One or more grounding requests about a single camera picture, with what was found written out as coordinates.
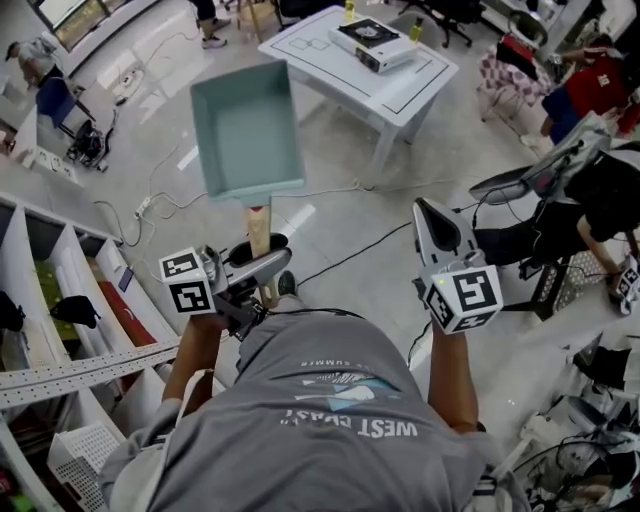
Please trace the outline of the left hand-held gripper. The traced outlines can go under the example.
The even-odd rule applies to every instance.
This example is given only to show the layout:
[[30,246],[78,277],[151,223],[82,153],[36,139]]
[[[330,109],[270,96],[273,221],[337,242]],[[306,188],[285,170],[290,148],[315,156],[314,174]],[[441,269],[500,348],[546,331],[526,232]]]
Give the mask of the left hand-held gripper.
[[265,316],[254,293],[288,265],[288,245],[286,235],[272,232],[262,256],[253,254],[249,240],[225,259],[207,245],[190,247],[159,260],[161,282],[178,314],[218,314],[228,320],[229,334],[242,341]]

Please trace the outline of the white device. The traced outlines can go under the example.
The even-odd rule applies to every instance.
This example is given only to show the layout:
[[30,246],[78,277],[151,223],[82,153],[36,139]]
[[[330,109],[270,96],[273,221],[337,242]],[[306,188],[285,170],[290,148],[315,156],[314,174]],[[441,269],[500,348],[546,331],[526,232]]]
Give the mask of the white device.
[[329,40],[380,74],[413,60],[417,44],[372,18],[362,18],[328,31]]

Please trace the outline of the person's right forearm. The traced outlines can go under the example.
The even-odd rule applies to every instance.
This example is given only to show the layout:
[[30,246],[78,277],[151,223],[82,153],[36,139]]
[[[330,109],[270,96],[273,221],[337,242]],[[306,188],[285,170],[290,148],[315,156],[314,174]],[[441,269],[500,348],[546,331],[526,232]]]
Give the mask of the person's right forearm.
[[438,325],[433,327],[428,404],[454,431],[478,431],[478,400],[466,337],[445,334]]

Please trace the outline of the black mesh metal stool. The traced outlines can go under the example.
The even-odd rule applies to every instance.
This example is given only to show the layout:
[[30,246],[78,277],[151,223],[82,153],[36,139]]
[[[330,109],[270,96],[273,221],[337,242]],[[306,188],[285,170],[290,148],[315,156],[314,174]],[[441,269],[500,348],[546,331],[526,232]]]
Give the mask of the black mesh metal stool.
[[540,269],[531,298],[515,304],[515,311],[534,313],[545,321],[605,281],[606,272],[591,252],[561,258]]

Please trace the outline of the red flat board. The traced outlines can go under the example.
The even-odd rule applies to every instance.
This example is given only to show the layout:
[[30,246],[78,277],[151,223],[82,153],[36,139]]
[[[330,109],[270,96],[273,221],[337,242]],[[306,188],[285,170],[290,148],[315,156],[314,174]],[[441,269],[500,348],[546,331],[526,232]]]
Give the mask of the red flat board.
[[155,338],[146,330],[114,286],[108,281],[98,281],[97,284],[131,343],[135,347],[155,344]]

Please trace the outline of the pink checked cloth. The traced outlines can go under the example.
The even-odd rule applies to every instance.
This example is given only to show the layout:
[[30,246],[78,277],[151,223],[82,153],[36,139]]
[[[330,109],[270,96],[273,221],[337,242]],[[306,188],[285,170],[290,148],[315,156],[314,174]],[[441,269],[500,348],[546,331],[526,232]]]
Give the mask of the pink checked cloth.
[[489,96],[487,106],[481,113],[482,121],[488,119],[490,111],[497,106],[505,92],[512,92],[512,98],[516,100],[515,113],[517,113],[524,105],[534,106],[539,99],[550,92],[552,85],[547,71],[538,62],[535,53],[537,81],[530,79],[515,66],[498,61],[496,59],[497,44],[492,46],[479,61],[481,82],[477,90]]

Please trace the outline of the white shelf unit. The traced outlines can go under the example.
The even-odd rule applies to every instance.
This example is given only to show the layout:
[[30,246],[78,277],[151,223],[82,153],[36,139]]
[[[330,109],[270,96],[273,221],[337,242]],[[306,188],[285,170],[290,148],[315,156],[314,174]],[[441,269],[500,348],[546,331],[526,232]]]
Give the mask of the white shelf unit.
[[[68,365],[135,347],[98,281],[110,282],[156,343],[178,339],[106,232],[0,193],[0,373]],[[83,295],[95,329],[54,319],[63,298]],[[65,396],[0,411],[0,512],[83,512],[47,466],[56,433],[102,422],[121,442],[158,407],[172,360]]]

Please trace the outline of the black floor device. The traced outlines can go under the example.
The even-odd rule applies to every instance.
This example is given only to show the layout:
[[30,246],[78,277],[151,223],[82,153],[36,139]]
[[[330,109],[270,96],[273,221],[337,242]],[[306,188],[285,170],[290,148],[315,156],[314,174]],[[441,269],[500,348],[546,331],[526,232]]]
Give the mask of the black floor device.
[[66,158],[87,169],[104,173],[108,168],[105,158],[110,152],[109,142],[113,131],[114,125],[103,133],[91,120],[85,121],[77,130],[73,143],[66,152]]

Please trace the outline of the black office chair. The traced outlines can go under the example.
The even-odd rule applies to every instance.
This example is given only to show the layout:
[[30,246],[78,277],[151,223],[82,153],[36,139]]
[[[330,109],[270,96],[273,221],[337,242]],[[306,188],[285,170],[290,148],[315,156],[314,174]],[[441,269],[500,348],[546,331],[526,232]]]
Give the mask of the black office chair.
[[443,17],[444,14],[441,8],[441,0],[403,0],[405,2],[404,7],[400,10],[398,15],[407,13],[413,9],[416,12],[422,12],[430,17]]
[[462,26],[479,22],[484,9],[480,0],[439,0],[437,11],[442,15],[440,26],[445,34],[442,46],[448,48],[451,34],[455,33],[470,48],[473,41],[462,31]]

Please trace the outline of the white low cabinet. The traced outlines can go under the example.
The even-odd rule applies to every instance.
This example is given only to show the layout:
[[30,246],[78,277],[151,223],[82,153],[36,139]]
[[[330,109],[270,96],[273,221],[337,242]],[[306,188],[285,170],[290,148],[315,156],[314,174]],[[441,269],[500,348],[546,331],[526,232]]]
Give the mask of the white low cabinet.
[[64,161],[58,155],[39,146],[14,151],[12,157],[30,171],[50,174],[79,187],[83,187],[78,180],[76,169],[73,165]]

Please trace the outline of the grey round-back chair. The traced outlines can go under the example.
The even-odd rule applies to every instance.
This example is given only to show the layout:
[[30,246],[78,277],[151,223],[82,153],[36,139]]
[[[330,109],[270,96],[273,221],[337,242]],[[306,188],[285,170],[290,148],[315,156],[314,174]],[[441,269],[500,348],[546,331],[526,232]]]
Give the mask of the grey round-back chair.
[[548,33],[544,25],[528,11],[512,10],[510,12],[508,34],[534,49],[540,49],[548,42]]

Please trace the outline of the wooden round table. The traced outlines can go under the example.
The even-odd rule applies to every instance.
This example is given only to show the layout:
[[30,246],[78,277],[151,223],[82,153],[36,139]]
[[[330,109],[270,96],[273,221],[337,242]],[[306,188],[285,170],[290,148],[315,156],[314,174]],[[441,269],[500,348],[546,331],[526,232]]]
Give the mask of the wooden round table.
[[251,33],[259,42],[263,42],[261,15],[263,9],[256,0],[236,0],[235,20],[238,30]]

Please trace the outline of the blue chair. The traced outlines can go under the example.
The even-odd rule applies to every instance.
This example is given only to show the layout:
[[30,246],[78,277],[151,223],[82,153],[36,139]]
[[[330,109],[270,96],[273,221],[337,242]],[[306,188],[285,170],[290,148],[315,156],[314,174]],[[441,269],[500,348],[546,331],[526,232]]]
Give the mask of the blue chair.
[[65,80],[59,77],[47,79],[36,94],[37,113],[51,119],[55,129],[74,138],[75,134],[64,124],[65,119],[74,108],[81,110],[88,119],[96,118],[90,110],[70,91]]

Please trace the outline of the white perforated basket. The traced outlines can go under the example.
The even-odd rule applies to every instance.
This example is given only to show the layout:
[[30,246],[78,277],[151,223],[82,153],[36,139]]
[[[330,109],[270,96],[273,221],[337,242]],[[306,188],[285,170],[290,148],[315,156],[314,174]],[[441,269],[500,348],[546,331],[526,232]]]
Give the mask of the white perforated basket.
[[118,446],[119,441],[100,421],[54,435],[47,466],[83,512],[108,512],[98,476]]

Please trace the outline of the large glass window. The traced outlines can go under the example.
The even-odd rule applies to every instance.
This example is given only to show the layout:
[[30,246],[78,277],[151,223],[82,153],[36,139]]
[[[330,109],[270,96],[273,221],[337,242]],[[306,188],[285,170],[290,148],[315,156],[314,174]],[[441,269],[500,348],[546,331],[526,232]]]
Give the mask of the large glass window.
[[79,42],[132,0],[28,0],[63,48]]

